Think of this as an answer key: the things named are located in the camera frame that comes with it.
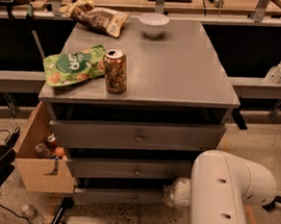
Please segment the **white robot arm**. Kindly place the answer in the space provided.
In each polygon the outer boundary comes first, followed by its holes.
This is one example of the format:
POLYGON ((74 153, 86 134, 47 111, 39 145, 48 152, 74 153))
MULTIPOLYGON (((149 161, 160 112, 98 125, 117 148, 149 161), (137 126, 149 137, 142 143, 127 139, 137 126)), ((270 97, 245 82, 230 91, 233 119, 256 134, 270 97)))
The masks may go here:
POLYGON ((191 209, 191 224, 247 224, 244 206, 270 204, 277 193, 273 174, 257 162, 211 150, 201 153, 189 178, 164 188, 164 203, 191 209))

